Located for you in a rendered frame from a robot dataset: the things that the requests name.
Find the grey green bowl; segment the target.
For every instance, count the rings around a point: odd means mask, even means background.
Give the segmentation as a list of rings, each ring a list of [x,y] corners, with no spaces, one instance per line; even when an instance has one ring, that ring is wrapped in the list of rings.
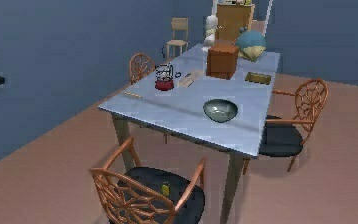
[[[211,99],[204,103],[203,111],[212,121],[225,123],[238,114],[236,104],[225,99]]]

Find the pale wooden chair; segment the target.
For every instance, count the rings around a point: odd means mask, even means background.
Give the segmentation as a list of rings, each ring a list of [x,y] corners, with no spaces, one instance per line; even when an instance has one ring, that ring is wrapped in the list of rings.
[[[167,60],[182,55],[188,49],[189,19],[173,17],[171,19],[172,39],[166,43]]]

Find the brown wooden box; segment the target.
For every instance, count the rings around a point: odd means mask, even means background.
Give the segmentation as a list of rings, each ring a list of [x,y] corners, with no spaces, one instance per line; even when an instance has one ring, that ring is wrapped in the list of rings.
[[[239,48],[234,45],[218,44],[208,50],[206,75],[230,80],[235,74]]]

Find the white stacked figurine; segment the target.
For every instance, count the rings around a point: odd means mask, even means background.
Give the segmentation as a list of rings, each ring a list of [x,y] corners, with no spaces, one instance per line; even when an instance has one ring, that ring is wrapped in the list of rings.
[[[205,39],[204,45],[211,47],[215,43],[215,33],[218,26],[218,18],[215,15],[210,15],[205,21]]]

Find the pale blue dining table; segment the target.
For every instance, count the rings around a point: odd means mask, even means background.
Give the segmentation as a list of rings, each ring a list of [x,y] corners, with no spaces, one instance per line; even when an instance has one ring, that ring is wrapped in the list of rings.
[[[124,90],[144,98],[122,92],[103,102],[100,108],[112,114],[120,143],[128,138],[128,124],[133,122],[226,152],[229,164],[217,224],[227,224],[244,158],[258,155],[273,89],[272,84],[247,82],[245,76],[257,72],[274,77],[279,59],[280,55],[274,52],[263,53],[255,63],[240,59],[230,80],[201,76],[187,88],[176,86],[167,92],[155,89],[155,75],[150,74]],[[222,124],[210,120],[203,105],[211,99],[233,102],[238,106],[237,116]]]

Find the tan wooden cupboard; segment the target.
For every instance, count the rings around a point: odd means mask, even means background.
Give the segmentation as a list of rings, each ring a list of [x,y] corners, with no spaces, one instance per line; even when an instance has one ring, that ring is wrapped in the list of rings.
[[[218,28],[216,39],[234,41],[241,28],[251,29],[255,5],[217,5]]]

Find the yellow flat tray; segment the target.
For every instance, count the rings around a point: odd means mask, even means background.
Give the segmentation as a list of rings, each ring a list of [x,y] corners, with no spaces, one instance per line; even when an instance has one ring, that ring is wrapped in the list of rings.
[[[271,76],[261,73],[248,72],[245,77],[245,80],[247,82],[269,85],[271,83]]]

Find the blue and cream globe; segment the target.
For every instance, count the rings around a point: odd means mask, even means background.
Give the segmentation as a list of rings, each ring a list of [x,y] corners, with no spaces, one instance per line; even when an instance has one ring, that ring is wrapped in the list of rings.
[[[261,32],[256,30],[248,30],[241,27],[240,35],[235,41],[235,45],[239,48],[238,56],[256,62],[257,59],[266,50],[266,39]]]

